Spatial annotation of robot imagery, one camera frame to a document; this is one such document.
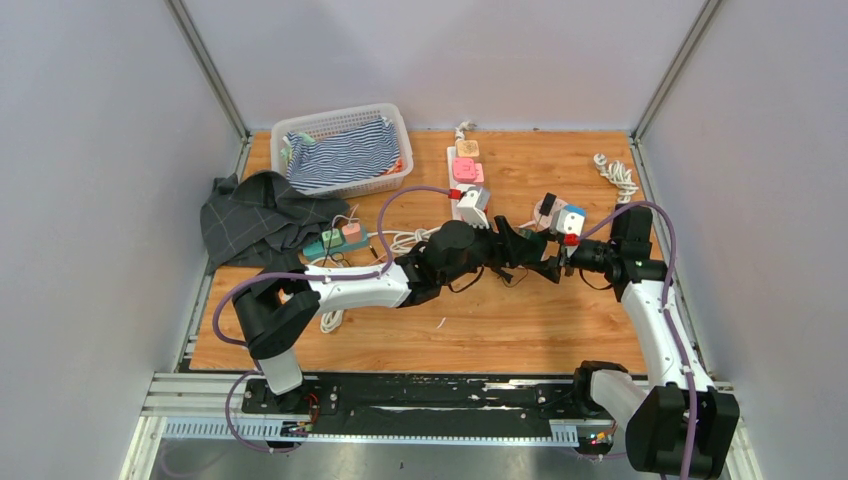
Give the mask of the dark green plug adapter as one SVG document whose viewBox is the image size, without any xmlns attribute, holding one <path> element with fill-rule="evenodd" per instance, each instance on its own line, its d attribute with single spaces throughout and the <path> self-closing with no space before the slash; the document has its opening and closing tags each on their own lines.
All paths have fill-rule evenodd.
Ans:
<svg viewBox="0 0 848 480">
<path fill-rule="evenodd" d="M 548 241 L 538 232 L 521 230 L 519 236 L 522 238 L 518 248 L 519 262 L 531 263 L 544 259 Z"/>
</svg>

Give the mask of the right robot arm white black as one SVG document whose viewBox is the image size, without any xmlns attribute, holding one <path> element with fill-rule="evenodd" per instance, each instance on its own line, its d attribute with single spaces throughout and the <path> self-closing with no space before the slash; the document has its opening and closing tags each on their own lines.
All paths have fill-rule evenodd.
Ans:
<svg viewBox="0 0 848 480">
<path fill-rule="evenodd" d="M 573 205 L 556 211 L 550 232 L 562 246 L 560 262 L 604 275 L 633 323 L 647 366 L 647 388 L 620 364 L 584 361 L 574 372 L 571 403 L 584 417 L 609 414 L 625 436 L 637 471 L 681 479 L 721 476 L 740 417 L 736 398 L 720 392 L 692 347 L 673 288 L 674 251 L 650 257 L 653 216 L 668 214 L 649 201 L 619 204 L 602 220 L 610 239 L 583 229 L 586 214 Z"/>
</svg>

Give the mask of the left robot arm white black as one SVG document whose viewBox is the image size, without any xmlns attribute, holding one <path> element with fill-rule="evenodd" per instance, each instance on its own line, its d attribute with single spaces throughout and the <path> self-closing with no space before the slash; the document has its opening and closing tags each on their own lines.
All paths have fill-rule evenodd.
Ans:
<svg viewBox="0 0 848 480">
<path fill-rule="evenodd" d="M 498 216 L 491 228 L 450 220 L 408 253 L 372 267 L 319 268 L 285 260 L 232 297 L 248 352 L 283 413 L 298 411 L 306 386 L 295 344 L 314 317 L 365 307 L 405 308 L 428 302 L 466 274 L 510 270 L 539 259 L 543 248 Z"/>
</svg>

